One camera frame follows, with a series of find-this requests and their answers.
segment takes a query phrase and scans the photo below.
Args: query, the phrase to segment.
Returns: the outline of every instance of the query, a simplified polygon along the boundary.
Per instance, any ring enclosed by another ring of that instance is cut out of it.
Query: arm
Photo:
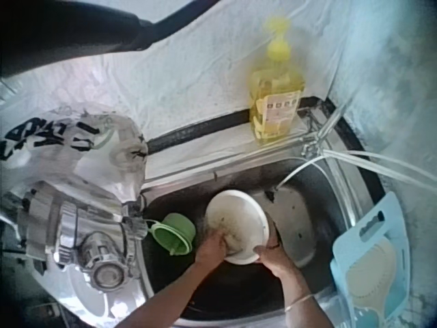
[[[266,247],[257,246],[254,251],[259,255],[259,262],[270,269],[281,280],[284,294],[284,308],[288,328],[333,328],[324,311],[311,295],[311,291],[293,261],[279,245],[276,229],[269,219],[270,239]]]
[[[138,307],[117,328],[170,327],[180,317],[200,283],[222,263],[225,254],[223,233],[211,233],[197,251],[195,263],[172,284]]]

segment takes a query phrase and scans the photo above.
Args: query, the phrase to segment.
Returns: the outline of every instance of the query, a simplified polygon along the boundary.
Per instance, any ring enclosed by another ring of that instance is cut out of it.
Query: yellow dish soap
[[[267,47],[267,58],[252,73],[250,121],[260,144],[287,135],[305,88],[297,65],[291,58],[291,46],[284,38],[290,25],[286,18],[272,18],[267,27],[275,34]]]

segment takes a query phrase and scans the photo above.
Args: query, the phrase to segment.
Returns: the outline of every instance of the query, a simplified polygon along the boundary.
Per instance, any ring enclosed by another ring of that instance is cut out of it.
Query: wrist
[[[298,273],[298,269],[291,260],[287,260],[284,263],[278,264],[272,273],[279,279],[289,279]]]
[[[212,270],[214,270],[202,262],[194,262],[191,265],[190,269],[195,271],[196,273],[198,273],[199,275],[201,275],[203,277],[206,277],[207,275],[209,275],[211,273]]]

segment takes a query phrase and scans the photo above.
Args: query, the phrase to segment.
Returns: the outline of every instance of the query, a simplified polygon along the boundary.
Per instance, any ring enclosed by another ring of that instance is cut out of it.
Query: plastic bag
[[[1,194],[45,180],[120,214],[121,204],[139,195],[146,157],[144,137],[130,118],[95,104],[62,106],[2,131]]]

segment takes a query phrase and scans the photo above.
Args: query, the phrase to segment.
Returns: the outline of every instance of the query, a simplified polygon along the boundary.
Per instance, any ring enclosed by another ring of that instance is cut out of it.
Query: white plate
[[[253,248],[265,246],[269,237],[267,217],[261,206],[238,190],[226,190],[212,198],[206,208],[206,224],[210,228],[224,225],[238,239],[242,251],[225,258],[233,264],[255,262],[259,256]]]

